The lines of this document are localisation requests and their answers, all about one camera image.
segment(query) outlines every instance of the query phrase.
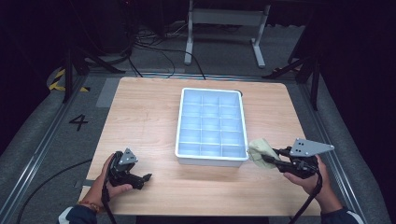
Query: metal bracket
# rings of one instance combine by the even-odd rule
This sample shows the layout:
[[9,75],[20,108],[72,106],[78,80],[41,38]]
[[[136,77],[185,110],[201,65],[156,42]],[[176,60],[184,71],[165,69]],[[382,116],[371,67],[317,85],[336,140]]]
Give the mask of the metal bracket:
[[297,138],[291,148],[290,155],[294,157],[310,157],[331,150],[334,150],[333,145]]
[[131,164],[134,162],[138,162],[137,157],[128,147],[125,149],[125,152],[122,154],[122,157],[119,161],[119,165]]

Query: printed number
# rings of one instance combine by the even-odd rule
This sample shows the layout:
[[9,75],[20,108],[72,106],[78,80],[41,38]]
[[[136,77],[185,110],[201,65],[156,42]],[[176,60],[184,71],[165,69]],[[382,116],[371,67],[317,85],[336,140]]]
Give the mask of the printed number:
[[75,119],[72,119],[69,121],[69,123],[74,123],[78,124],[77,131],[81,129],[82,124],[88,123],[88,121],[84,121],[85,115],[81,114],[80,116],[76,117]]

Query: person's hand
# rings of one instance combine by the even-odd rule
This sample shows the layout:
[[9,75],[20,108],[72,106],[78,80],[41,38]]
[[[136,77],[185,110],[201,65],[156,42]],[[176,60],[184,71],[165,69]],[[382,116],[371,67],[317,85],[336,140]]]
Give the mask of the person's hand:
[[[101,207],[101,208],[103,207],[102,200],[101,200],[102,199],[102,188],[103,188],[103,183],[104,183],[105,177],[106,177],[107,167],[110,164],[112,157],[113,157],[113,154],[111,154],[110,157],[107,158],[107,160],[102,168],[102,173],[99,174],[99,176],[95,179],[90,190],[87,192],[85,197],[81,200],[81,203],[80,203],[81,205],[89,207],[93,211],[95,211],[94,205]],[[132,186],[129,184],[113,187],[109,182],[107,182],[106,186],[108,189],[108,194],[109,194],[110,199],[125,192],[125,191],[132,189]]]
[[[323,178],[322,188],[327,189],[330,187],[329,174],[327,173],[326,165],[323,163],[320,156],[317,155],[317,159],[318,168]],[[285,176],[291,183],[303,187],[307,194],[311,194],[318,183],[317,174],[314,174],[307,179],[301,179],[300,177],[292,175],[291,173],[284,173],[283,176]]]
[[[318,168],[320,174],[323,178],[322,188],[320,193],[315,197],[320,205],[321,212],[323,214],[337,211],[343,207],[334,191],[332,191],[332,186],[330,185],[329,173],[327,172],[326,165],[321,160],[320,156],[318,158]],[[291,183],[296,184],[298,186],[303,187],[304,191],[308,194],[311,194],[317,185],[318,175],[315,174],[313,176],[308,177],[307,179],[301,179],[296,175],[292,175],[290,173],[284,173],[285,176]]]

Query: table leg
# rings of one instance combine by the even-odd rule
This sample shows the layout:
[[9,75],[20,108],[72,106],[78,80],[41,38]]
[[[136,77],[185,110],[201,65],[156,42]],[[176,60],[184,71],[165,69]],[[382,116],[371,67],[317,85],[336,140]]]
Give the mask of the table leg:
[[187,37],[187,47],[186,47],[186,55],[184,56],[184,64],[191,64],[191,54],[192,54],[192,17],[193,17],[193,0],[190,0],[190,8],[189,8],[189,36]]
[[264,58],[262,57],[262,51],[260,50],[260,41],[262,40],[262,33],[264,32],[265,23],[267,23],[267,18],[270,12],[271,6],[266,6],[264,12],[262,13],[262,19],[260,21],[259,32],[256,38],[251,39],[251,46],[253,47],[254,54],[256,56],[257,65],[260,68],[265,67]]

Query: metal rail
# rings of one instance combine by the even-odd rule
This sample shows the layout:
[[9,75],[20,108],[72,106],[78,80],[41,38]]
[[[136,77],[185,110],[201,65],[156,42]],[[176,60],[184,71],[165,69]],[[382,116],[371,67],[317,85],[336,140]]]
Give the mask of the metal rail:
[[[299,84],[299,89],[301,94],[303,95],[304,101],[309,108],[309,113],[315,122],[315,125],[318,128],[318,133],[320,134],[320,138],[322,139],[323,143],[331,144],[331,140],[329,135],[327,134],[323,121],[321,120],[318,112],[314,111],[311,103],[310,103],[310,93],[309,89],[306,85]],[[338,160],[338,156],[336,152],[333,150],[325,154],[326,159],[329,162],[329,165],[334,172],[335,179],[337,184],[343,194],[344,199],[346,200],[346,206],[358,213],[361,216],[361,219],[364,223],[368,223],[364,213],[361,209],[361,206],[356,198],[355,192],[353,191],[349,179],[347,177],[346,172],[344,171],[341,162]]]
[[31,184],[33,178],[35,177],[35,173],[40,167],[41,162],[44,160],[51,143],[54,139],[56,132],[59,129],[62,121],[64,120],[64,115],[68,111],[71,104],[73,104],[74,99],[76,98],[77,92],[81,89],[86,77],[78,77],[73,87],[73,94],[67,103],[62,104],[51,125],[47,129],[43,139],[38,145],[35,153],[32,158],[29,160],[27,165],[24,167],[23,172],[18,179],[17,184],[14,189],[9,194],[6,202],[3,204],[2,209],[0,210],[0,223],[8,223],[12,218],[15,210],[17,209],[18,204],[21,202],[21,199]]

